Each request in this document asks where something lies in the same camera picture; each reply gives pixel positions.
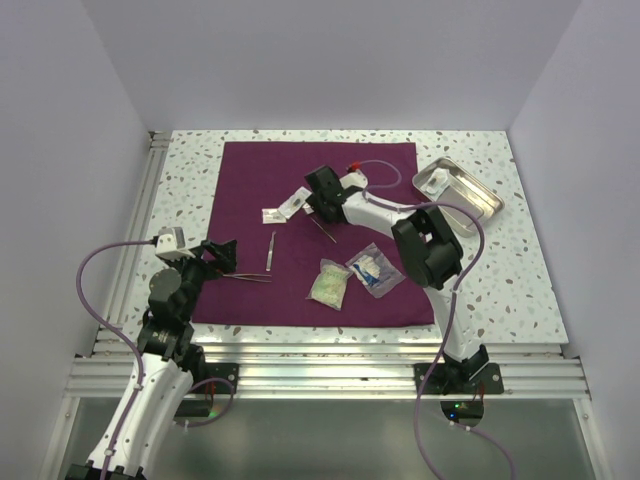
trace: speckled tabletop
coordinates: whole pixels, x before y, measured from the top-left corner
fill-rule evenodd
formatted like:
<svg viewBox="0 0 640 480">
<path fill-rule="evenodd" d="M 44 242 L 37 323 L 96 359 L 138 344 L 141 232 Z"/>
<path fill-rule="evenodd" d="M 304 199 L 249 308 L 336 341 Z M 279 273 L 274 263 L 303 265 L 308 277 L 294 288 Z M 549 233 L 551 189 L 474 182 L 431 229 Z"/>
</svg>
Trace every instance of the speckled tabletop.
<svg viewBox="0 0 640 480">
<path fill-rule="evenodd" d="M 504 132 L 402 130 L 174 131 L 147 238 L 182 226 L 188 246 L 206 237 L 226 141 L 414 142 L 418 169 L 448 155 L 505 200 L 487 225 L 487 249 L 462 284 L 457 312 L 485 343 L 566 343 L 567 334 Z M 477 238 L 460 238 L 468 262 Z M 123 330 L 137 335 L 149 278 L 163 268 L 143 249 Z M 195 325 L 194 340 L 246 343 L 423 343 L 439 340 L 436 326 L 401 329 Z"/>
</svg>

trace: robotic arm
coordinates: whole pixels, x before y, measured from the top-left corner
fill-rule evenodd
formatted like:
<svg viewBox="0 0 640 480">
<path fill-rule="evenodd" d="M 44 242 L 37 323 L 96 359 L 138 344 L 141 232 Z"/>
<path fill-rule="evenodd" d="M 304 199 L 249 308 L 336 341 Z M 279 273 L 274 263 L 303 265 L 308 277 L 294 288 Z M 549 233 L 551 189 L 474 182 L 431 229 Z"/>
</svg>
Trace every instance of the robotic arm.
<svg viewBox="0 0 640 480">
<path fill-rule="evenodd" d="M 329 167 L 320 167 L 305 177 L 312 195 L 307 203 L 327 223 L 348 223 L 370 228 L 392 237 L 411 280 L 424 288 L 435 320 L 442 332 L 449 317 L 448 298 L 439 292 L 451 288 L 462 266 L 462 247 L 437 207 L 412 209 L 377 198 L 367 198 L 358 186 L 343 187 Z M 487 350 L 462 318 L 453 322 L 444 349 L 446 374 L 443 381 L 456 390 L 478 375 L 489 362 Z"/>
<path fill-rule="evenodd" d="M 159 446 L 178 406 L 192 385 L 209 376 L 202 347 L 190 343 L 190 320 L 204 282 L 235 271 L 236 241 L 216 245 L 205 240 L 188 250 L 182 229 L 169 228 L 161 230 L 154 243 L 156 256 L 170 268 L 156 273 L 149 282 L 149 309 L 137 340 L 144 369 L 142 383 L 138 384 L 135 364 L 100 442 L 85 465 L 69 469 L 66 480 L 151 478 Z M 213 258 L 205 260 L 205 252 Z M 107 459 L 109 468 L 102 474 Z"/>
</svg>

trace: aluminum frame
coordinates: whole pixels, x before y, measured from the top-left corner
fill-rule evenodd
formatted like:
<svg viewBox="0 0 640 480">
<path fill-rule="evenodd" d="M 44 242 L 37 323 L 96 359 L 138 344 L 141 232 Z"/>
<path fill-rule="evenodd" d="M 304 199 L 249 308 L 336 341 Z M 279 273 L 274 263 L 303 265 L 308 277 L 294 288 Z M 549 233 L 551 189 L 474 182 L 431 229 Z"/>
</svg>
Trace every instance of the aluminum frame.
<svg viewBox="0 0 640 480">
<path fill-rule="evenodd" d="M 140 239 L 146 232 L 170 138 L 171 132 L 152 134 L 128 239 Z M 138 258 L 139 249 L 126 249 L 118 261 L 102 312 L 116 325 L 122 321 Z M 414 399 L 412 366 L 433 361 L 440 344 L 438 340 L 412 344 L 213 343 L 207 335 L 196 335 L 194 341 L 204 347 L 208 362 L 240 364 L 240 399 Z M 596 478 L 613 478 L 593 420 L 580 360 L 565 359 L 560 345 L 552 344 L 494 344 L 487 349 L 492 361 L 500 365 L 506 390 L 504 395 L 487 397 L 501 401 L 573 400 Z M 122 395 L 132 364 L 127 347 L 103 329 L 98 332 L 92 356 L 74 361 L 39 479 L 59 475 L 80 400 Z"/>
</svg>

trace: cable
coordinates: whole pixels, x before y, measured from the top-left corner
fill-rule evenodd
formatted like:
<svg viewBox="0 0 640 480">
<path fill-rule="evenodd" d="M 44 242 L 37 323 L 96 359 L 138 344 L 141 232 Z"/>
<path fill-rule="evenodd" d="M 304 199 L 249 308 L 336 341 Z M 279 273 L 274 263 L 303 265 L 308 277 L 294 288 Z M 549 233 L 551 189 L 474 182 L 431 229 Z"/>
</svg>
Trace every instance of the cable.
<svg viewBox="0 0 640 480">
<path fill-rule="evenodd" d="M 191 387 L 191 389 L 189 390 L 189 393 L 193 393 L 201 386 L 208 385 L 210 383 L 224 383 L 227 387 L 229 387 L 229 395 L 230 395 L 229 401 L 224 406 L 222 411 L 215 417 L 209 418 L 207 420 L 203 420 L 202 422 L 190 423 L 185 420 L 184 422 L 182 421 L 176 422 L 177 425 L 180 425 L 181 427 L 187 427 L 187 428 L 204 427 L 205 425 L 212 424 L 213 422 L 218 420 L 220 417 L 222 417 L 224 414 L 226 414 L 229 411 L 229 409 L 231 408 L 231 404 L 233 403 L 233 393 L 235 388 L 233 384 L 225 378 L 211 377 L 211 378 L 207 378 L 206 380 L 202 380 L 201 382 L 198 382 L 193 387 Z"/>
<path fill-rule="evenodd" d="M 420 435 L 420 424 L 419 424 L 419 421 L 420 421 L 420 400 L 422 398 L 422 394 L 424 393 L 424 389 L 425 389 L 425 387 L 427 385 L 427 381 L 429 380 L 429 377 L 433 373 L 433 370 L 435 369 L 438 361 L 440 360 L 440 358 L 442 358 L 442 355 L 444 354 L 444 349 L 445 349 L 445 346 L 447 344 L 447 340 L 449 339 L 449 335 L 451 334 L 451 329 L 453 327 L 453 320 L 454 320 L 455 311 L 456 311 L 456 303 L 457 303 L 457 300 L 458 300 L 458 288 L 460 287 L 460 283 L 462 283 L 462 280 L 467 276 L 467 274 L 471 271 L 471 269 L 478 263 L 478 260 L 480 259 L 480 256 L 482 255 L 482 252 L 484 251 L 484 245 L 485 245 L 484 229 L 482 228 L 482 225 L 480 224 L 478 219 L 476 217 L 474 217 L 471 213 L 469 213 L 464 208 L 461 208 L 461 207 L 459 207 L 457 205 L 453 205 L 451 203 L 424 202 L 424 203 L 420 203 L 418 205 L 406 206 L 406 207 L 401 207 L 399 209 L 396 209 L 394 207 L 390 207 L 386 203 L 383 203 L 383 202 L 380 202 L 380 201 L 376 200 L 375 198 L 371 198 L 371 197 L 367 196 L 367 193 L 370 190 L 387 189 L 387 188 L 393 188 L 393 187 L 398 186 L 400 184 L 400 182 L 402 181 L 402 174 L 395 167 L 395 165 L 393 165 L 393 164 L 391 164 L 389 162 L 385 162 L 384 160 L 366 160 L 366 161 L 360 162 L 360 165 L 364 165 L 366 163 L 380 163 L 380 164 L 387 165 L 387 166 L 391 167 L 396 172 L 396 174 L 398 176 L 396 182 L 394 182 L 392 184 L 388 184 L 388 185 L 372 185 L 372 186 L 365 187 L 364 190 L 362 191 L 362 196 L 364 197 L 364 199 L 367 202 L 371 203 L 372 205 L 376 205 L 378 207 L 385 208 L 387 210 L 401 211 L 401 212 L 407 212 L 407 211 L 412 211 L 412 210 L 417 210 L 417 209 L 426 209 L 426 208 L 430 208 L 430 207 L 452 208 L 452 209 L 457 210 L 460 213 L 464 214 L 465 216 L 469 217 L 469 219 L 476 226 L 476 228 L 478 230 L 478 235 L 480 236 L 480 245 L 478 247 L 478 252 L 475 254 L 475 256 L 473 257 L 473 259 L 471 260 L 469 265 L 467 265 L 467 267 L 464 268 L 462 270 L 462 272 L 460 272 L 460 275 L 458 275 L 458 278 L 456 279 L 456 281 L 453 284 L 452 293 L 451 293 L 451 307 L 450 307 L 450 310 L 449 310 L 449 320 L 447 322 L 447 328 L 445 329 L 445 331 L 444 331 L 444 333 L 442 335 L 442 343 L 440 344 L 440 348 L 438 349 L 438 353 L 436 353 L 436 356 L 435 356 L 435 358 L 433 360 L 433 363 L 429 366 L 429 369 L 427 370 L 427 373 L 425 373 L 424 378 L 423 378 L 422 382 L 420 383 L 420 386 L 418 387 L 418 394 L 416 396 L 416 404 L 415 404 L 415 409 L 414 409 L 414 414 L 413 414 L 413 432 L 414 432 L 414 435 L 415 435 L 415 438 L 416 438 L 416 443 L 418 445 L 418 450 L 420 450 L 420 455 L 422 455 L 422 458 L 424 459 L 425 463 L 429 467 L 429 470 L 431 470 L 431 472 L 433 472 L 433 474 L 439 480 L 445 480 L 444 475 L 442 474 L 442 472 L 440 472 L 440 470 L 438 470 L 438 468 L 435 466 L 435 464 L 433 463 L 431 458 L 429 458 L 429 455 L 427 454 L 427 451 L 424 448 L 424 445 L 422 444 L 422 437 Z M 459 424 L 455 424 L 455 425 L 458 426 L 459 428 L 462 428 L 463 430 L 467 430 L 467 427 L 464 426 L 464 425 L 459 425 Z M 511 480 L 515 480 L 516 476 L 517 476 L 516 475 L 515 462 L 513 460 L 513 457 L 511 456 L 511 454 L 507 451 L 507 449 L 504 448 L 493 437 L 491 437 L 490 435 L 488 435 L 487 433 L 485 433 L 485 432 L 483 432 L 481 430 L 478 430 L 478 429 L 475 429 L 475 428 L 471 428 L 469 431 L 471 431 L 475 435 L 478 435 L 479 437 L 482 437 L 485 440 L 491 442 L 493 445 L 495 445 L 502 452 L 502 454 L 507 459 L 507 462 L 509 463 L 510 479 Z"/>
<path fill-rule="evenodd" d="M 111 440 L 109 441 L 109 445 L 107 447 L 107 449 L 110 451 L 113 451 L 115 444 L 118 440 L 118 435 L 120 435 L 120 430 L 122 430 L 122 426 L 124 425 L 127 415 L 129 414 L 129 411 L 133 407 L 133 402 L 135 402 L 136 397 L 138 396 L 138 393 L 142 388 L 142 379 L 144 377 L 144 365 L 142 363 L 142 355 L 140 355 L 140 352 L 138 351 L 138 348 L 136 347 L 135 343 L 129 340 L 129 337 L 127 337 L 124 333 L 122 333 L 118 328 L 114 327 L 109 322 L 107 322 L 104 318 L 102 318 L 100 314 L 96 312 L 91 305 L 89 305 L 89 302 L 87 301 L 87 298 L 84 295 L 84 291 L 82 290 L 82 273 L 84 272 L 84 268 L 87 266 L 87 263 L 89 263 L 89 260 L 91 260 L 100 252 L 103 252 L 105 250 L 108 250 L 110 248 L 115 248 L 115 247 L 127 247 L 132 245 L 151 245 L 151 244 L 152 244 L 151 240 L 139 240 L 139 241 L 129 241 L 129 242 L 116 242 L 116 243 L 110 243 L 108 245 L 104 245 L 100 248 L 95 249 L 93 252 L 87 255 L 84 258 L 84 260 L 82 260 L 82 262 L 80 263 L 80 266 L 78 267 L 78 272 L 76 274 L 76 291 L 78 292 L 78 298 L 80 298 L 80 303 L 82 303 L 82 305 L 87 310 L 87 312 L 89 312 L 89 315 L 95 318 L 100 325 L 102 325 L 104 328 L 106 328 L 110 332 L 114 333 L 120 340 L 122 340 L 131 349 L 131 351 L 133 352 L 133 355 L 135 356 L 136 363 L 138 365 L 138 378 L 136 379 L 137 388 L 134 388 L 133 392 L 131 392 L 129 401 L 127 402 L 127 405 L 124 407 L 124 410 L 122 410 L 122 415 L 120 415 L 120 418 L 118 419 L 118 422 L 116 423 L 116 426 L 113 429 L 113 434 L 111 435 Z M 109 470 L 110 461 L 111 461 L 111 456 L 109 455 L 105 456 L 104 463 L 102 465 L 102 470 L 100 472 L 100 480 L 105 480 L 107 478 L 107 471 Z"/>
<path fill-rule="evenodd" d="M 353 168 L 360 168 L 361 165 L 366 165 L 368 163 L 379 163 L 380 165 L 385 165 L 396 172 L 398 178 L 395 182 L 386 185 L 367 185 L 364 188 L 365 192 L 368 192 L 369 190 L 387 190 L 389 188 L 395 188 L 400 185 L 400 182 L 402 182 L 402 173 L 400 172 L 400 170 L 398 170 L 398 167 L 396 167 L 393 163 L 387 162 L 385 160 L 363 160 L 362 162 L 356 162 L 355 164 L 352 164 L 352 166 Z"/>
</svg>

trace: green object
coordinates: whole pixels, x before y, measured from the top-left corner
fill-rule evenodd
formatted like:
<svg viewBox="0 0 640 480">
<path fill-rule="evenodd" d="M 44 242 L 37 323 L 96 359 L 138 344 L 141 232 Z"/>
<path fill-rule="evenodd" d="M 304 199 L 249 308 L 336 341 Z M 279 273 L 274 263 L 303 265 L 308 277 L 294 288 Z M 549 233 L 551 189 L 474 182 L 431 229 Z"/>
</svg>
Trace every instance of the green object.
<svg viewBox="0 0 640 480">
<path fill-rule="evenodd" d="M 347 279 L 353 275 L 349 269 L 344 268 L 330 260 L 320 262 L 320 275 L 316 277 L 309 296 L 312 300 L 327 305 L 335 310 L 342 308 L 342 299 L 347 290 Z"/>
</svg>

